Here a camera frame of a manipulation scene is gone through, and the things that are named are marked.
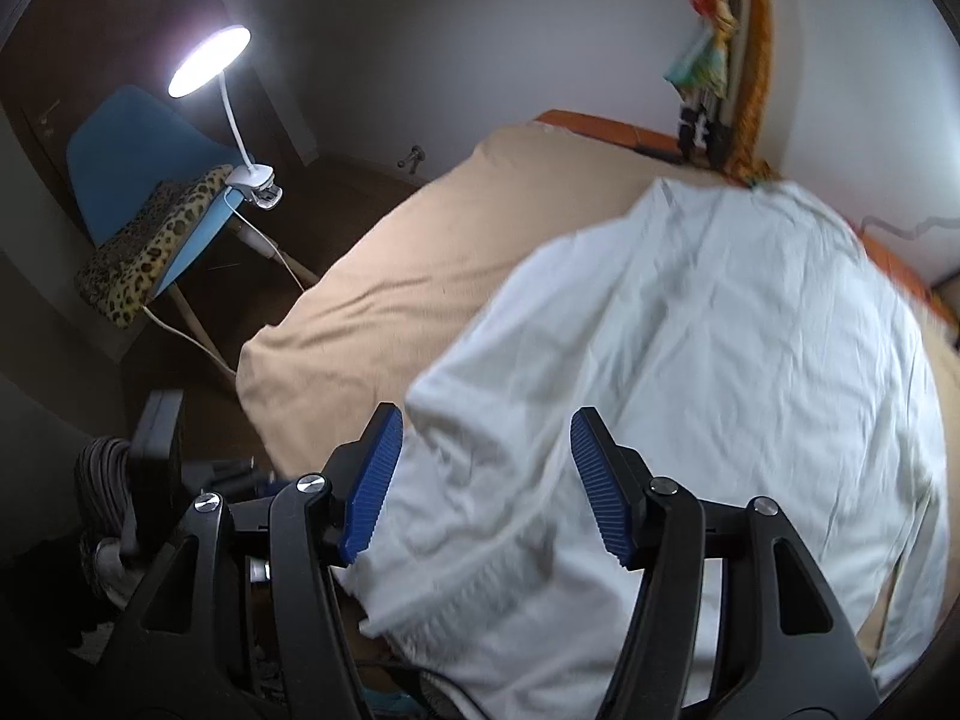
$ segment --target orange bed frame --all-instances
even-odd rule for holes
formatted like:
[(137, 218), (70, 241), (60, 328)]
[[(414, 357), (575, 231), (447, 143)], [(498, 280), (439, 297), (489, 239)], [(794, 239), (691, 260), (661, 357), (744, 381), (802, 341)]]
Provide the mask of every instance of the orange bed frame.
[[(613, 119), (603, 119), (599, 116), (589, 116), (573, 111), (550, 110), (540, 114), (539, 117), (536, 117), (536, 120), (544, 124), (553, 124), (554, 127), (563, 127), (571, 132), (576, 132), (578, 135), (586, 135), (605, 143), (613, 143), (615, 146), (622, 146), (623, 148), (656, 148), (659, 151), (680, 154), (676, 138), (664, 135), (661, 132), (654, 132), (652, 129), (635, 127), (633, 124), (615, 122)], [(704, 161), (704, 165), (700, 165), (699, 161), (695, 162), (698, 167), (707, 167), (706, 161)], [(944, 319), (950, 327), (960, 328), (960, 320), (957, 319), (954, 310), (923, 283), (923, 279), (914, 269), (888, 250), (876, 238), (871, 238), (858, 230), (856, 230), (856, 233), (863, 242), (867, 255), (892, 281), (907, 290), (914, 298), (922, 300), (934, 314)]]

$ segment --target glowing round light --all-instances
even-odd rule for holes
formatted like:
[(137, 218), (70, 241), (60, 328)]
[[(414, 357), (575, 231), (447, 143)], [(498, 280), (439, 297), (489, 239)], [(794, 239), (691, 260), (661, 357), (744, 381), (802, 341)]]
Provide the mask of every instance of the glowing round light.
[(249, 42), (250, 30), (246, 26), (228, 26), (210, 35), (176, 69), (167, 90), (170, 97), (181, 98), (200, 89), (237, 59)]

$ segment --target lamp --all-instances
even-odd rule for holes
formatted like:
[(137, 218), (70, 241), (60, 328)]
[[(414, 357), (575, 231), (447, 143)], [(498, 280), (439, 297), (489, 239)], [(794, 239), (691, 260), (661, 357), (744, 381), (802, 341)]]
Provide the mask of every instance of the lamp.
[(283, 190), (274, 183), (274, 169), (269, 165), (256, 165), (251, 162), (247, 149), (237, 129), (230, 99), (227, 96), (227, 79), (224, 70), (246, 49), (250, 42), (250, 30), (241, 25), (228, 26), (206, 38), (176, 69), (167, 91), (172, 98), (181, 98), (200, 89), (203, 84), (217, 76), (220, 81), (220, 97), (224, 100), (224, 110), (233, 138), (237, 141), (243, 165), (236, 167), (227, 177), (227, 186), (234, 187), (243, 194), (244, 199), (259, 208), (270, 209), (280, 202)]

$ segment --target chair backrest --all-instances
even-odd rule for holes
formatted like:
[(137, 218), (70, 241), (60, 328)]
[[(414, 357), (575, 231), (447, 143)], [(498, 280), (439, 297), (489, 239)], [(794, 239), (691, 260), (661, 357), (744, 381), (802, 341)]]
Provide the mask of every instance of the chair backrest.
[(101, 245), (130, 221), (157, 181), (190, 181), (216, 165), (242, 164), (136, 86), (121, 86), (70, 136), (66, 164), (86, 229)]

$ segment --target wooden chair leg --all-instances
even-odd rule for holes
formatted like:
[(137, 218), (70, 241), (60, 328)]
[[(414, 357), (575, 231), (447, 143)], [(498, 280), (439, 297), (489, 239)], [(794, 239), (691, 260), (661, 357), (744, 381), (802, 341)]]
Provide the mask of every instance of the wooden chair leg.
[(190, 332), (193, 333), (194, 337), (200, 344), (205, 348), (213, 357), (219, 362), (218, 370), (227, 377), (229, 384), (231, 386), (236, 386), (236, 380), (232, 373), (229, 372), (230, 366), (227, 365), (227, 361), (224, 360), (224, 356), (220, 353), (216, 344), (213, 343), (213, 338), (210, 338), (208, 332), (203, 328), (203, 325), (200, 324), (200, 319), (197, 319), (197, 315), (193, 313), (193, 309), (190, 308), (190, 304), (186, 301), (184, 293), (181, 293), (181, 289), (176, 285), (176, 283), (171, 284), (167, 287), (167, 292), (170, 293), (170, 298), (176, 303), (181, 315), (184, 317), (186, 326), (190, 328)]
[(243, 221), (239, 220), (237, 217), (230, 217), (229, 221), (227, 222), (227, 229), (236, 235), (237, 238), (242, 240), (248, 247), (251, 247), (251, 249), (257, 254), (261, 254), (271, 260), (280, 260), (281, 264), (285, 262), (291, 271), (294, 271), (296, 278), (301, 280), (306, 287), (312, 287), (314, 284), (320, 281), (320, 277), (317, 274), (314, 274), (311, 269), (296, 261), (293, 257), (278, 247), (277, 242), (273, 238), (270, 238), (267, 235), (263, 236), (263, 238), (266, 238), (267, 241), (272, 244), (276, 251), (265, 245), (263, 238), (260, 237), (262, 233), (257, 232), (250, 225), (243, 223)]

